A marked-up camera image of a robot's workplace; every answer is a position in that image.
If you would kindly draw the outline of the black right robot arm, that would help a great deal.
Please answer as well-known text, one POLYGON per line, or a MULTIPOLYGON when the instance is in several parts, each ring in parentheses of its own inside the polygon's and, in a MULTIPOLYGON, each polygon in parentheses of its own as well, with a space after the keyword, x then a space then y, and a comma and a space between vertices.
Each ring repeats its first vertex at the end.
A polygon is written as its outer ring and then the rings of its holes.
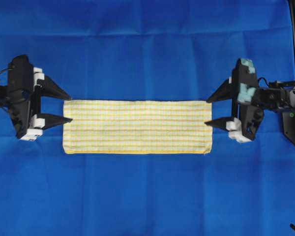
POLYGON ((264 111, 292 112, 295 117, 295 81, 259 85, 252 60, 239 58, 231 76, 206 100, 214 103, 231 100, 229 117, 206 121, 205 125, 228 132, 239 143, 255 140, 264 111))

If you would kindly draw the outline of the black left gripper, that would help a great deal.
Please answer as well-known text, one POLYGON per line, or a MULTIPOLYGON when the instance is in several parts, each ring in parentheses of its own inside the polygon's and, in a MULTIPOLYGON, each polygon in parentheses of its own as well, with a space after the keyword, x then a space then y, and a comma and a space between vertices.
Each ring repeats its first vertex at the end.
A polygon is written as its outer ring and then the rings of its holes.
POLYGON ((72 97, 61 89, 41 68, 30 63, 27 55, 15 57, 9 64, 7 107, 16 137, 22 141, 35 141, 43 135, 43 128, 52 128, 72 121, 52 114, 42 114, 41 96, 61 100, 72 97))

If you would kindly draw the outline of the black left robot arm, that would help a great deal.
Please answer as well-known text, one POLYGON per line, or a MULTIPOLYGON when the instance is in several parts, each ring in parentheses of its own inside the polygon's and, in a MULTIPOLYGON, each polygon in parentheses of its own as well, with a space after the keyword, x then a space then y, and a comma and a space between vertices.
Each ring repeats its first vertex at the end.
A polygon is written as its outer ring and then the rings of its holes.
POLYGON ((0 108, 9 114, 17 139, 35 141, 44 130, 72 121, 42 113, 42 97, 72 99, 42 68, 33 66, 27 55, 13 58, 8 67, 0 71, 0 108))

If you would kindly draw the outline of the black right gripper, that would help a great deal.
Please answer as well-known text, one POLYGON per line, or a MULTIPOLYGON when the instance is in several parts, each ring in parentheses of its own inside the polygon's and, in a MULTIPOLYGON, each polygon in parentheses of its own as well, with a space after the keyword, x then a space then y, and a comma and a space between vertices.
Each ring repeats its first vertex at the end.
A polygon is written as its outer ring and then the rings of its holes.
POLYGON ((236 112, 232 112, 235 117, 206 121, 205 125, 231 132, 231 139, 239 143, 253 141, 264 118, 263 110, 255 101, 259 88, 252 60, 239 58, 232 70, 232 82, 230 78, 226 79, 206 100, 206 103, 214 103, 233 99, 239 107, 236 112))

